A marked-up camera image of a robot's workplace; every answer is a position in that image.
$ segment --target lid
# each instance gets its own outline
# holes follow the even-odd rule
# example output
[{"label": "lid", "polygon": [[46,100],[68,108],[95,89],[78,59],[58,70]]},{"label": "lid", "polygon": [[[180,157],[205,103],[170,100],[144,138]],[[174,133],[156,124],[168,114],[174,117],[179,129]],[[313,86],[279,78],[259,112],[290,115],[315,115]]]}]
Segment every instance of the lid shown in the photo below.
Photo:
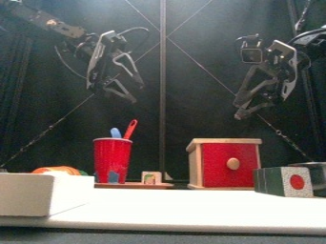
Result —
[{"label": "lid", "polygon": [[261,144],[261,139],[257,138],[195,138],[190,142],[186,151],[191,152],[196,144],[205,143],[239,143],[239,144]]}]

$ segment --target camera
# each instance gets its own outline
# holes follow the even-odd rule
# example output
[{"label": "camera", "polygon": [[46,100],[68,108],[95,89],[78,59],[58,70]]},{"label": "camera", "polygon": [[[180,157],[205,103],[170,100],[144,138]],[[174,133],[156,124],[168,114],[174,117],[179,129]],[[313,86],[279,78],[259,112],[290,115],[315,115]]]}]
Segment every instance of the camera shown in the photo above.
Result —
[{"label": "camera", "polygon": [[262,40],[257,35],[241,37],[243,39],[241,47],[241,59],[243,63],[259,64],[263,60]]}]

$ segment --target orange object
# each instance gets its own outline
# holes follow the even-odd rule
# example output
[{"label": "orange object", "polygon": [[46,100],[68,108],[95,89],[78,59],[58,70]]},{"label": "orange object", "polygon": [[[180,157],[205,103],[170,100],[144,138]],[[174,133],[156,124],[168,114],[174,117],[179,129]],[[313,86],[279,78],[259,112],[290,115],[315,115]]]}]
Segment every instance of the orange object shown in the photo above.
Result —
[{"label": "orange object", "polygon": [[32,173],[46,173],[46,172],[67,172],[70,175],[82,175],[79,170],[76,170],[70,166],[42,167],[32,171]]}]

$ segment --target wooden tray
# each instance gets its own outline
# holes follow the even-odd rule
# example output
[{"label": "wooden tray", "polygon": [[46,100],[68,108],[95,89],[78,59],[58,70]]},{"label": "wooden tray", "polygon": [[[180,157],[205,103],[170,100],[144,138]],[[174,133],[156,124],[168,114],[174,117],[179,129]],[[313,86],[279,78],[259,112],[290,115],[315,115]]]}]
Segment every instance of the wooden tray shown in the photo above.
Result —
[{"label": "wooden tray", "polygon": [[166,189],[172,189],[174,184],[160,183],[156,185],[151,185],[151,184],[143,184],[140,182],[126,182],[124,184],[95,183],[95,188],[166,190]]}]

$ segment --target metal pole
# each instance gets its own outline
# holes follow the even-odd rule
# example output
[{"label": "metal pole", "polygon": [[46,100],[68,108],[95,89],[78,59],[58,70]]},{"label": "metal pole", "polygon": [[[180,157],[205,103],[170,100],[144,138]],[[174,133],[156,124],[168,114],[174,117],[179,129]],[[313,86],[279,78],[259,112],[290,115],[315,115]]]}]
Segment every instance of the metal pole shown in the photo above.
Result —
[{"label": "metal pole", "polygon": [[167,50],[167,1],[160,0],[160,97],[159,97],[159,171],[166,179],[166,50]]}]

